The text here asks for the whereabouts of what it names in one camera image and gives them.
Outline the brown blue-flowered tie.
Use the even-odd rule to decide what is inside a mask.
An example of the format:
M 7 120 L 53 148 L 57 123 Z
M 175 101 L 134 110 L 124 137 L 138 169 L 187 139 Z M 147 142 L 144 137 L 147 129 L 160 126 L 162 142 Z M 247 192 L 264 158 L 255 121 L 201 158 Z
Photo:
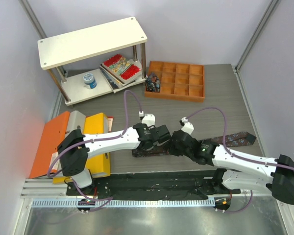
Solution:
M 230 134 L 225 136 L 225 143 L 228 147 L 240 147 L 253 145 L 256 141 L 256 137 L 249 132 L 239 132 L 235 134 Z M 152 156 L 162 156 L 169 155 L 170 153 L 183 153 L 183 150 L 190 150 L 193 147 L 196 148 L 198 144 L 196 143 L 174 143 L 168 141 L 160 146 L 155 146 L 151 150 L 140 150 L 132 149 L 133 157 L 152 157 Z

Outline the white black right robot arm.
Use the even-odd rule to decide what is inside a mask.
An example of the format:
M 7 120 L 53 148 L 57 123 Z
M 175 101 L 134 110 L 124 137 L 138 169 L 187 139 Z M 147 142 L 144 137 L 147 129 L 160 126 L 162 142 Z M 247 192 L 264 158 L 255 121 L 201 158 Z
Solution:
M 212 141 L 198 141 L 179 130 L 170 139 L 169 153 L 186 156 L 199 165 L 225 167 L 246 175 L 245 179 L 225 172 L 212 180 L 212 189 L 223 193 L 227 189 L 270 191 L 272 196 L 294 205 L 294 161 L 286 156 L 258 157 L 225 148 Z

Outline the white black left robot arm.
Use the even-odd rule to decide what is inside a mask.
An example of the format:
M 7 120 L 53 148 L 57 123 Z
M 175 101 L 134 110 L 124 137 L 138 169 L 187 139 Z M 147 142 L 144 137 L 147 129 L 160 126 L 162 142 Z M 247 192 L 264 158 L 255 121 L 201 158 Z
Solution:
M 137 123 L 118 132 L 84 135 L 79 129 L 73 130 L 57 147 L 62 174 L 70 177 L 75 189 L 83 195 L 90 195 L 95 188 L 88 159 L 94 156 L 125 149 L 150 150 L 157 144 L 170 139 L 165 125 L 155 127 Z

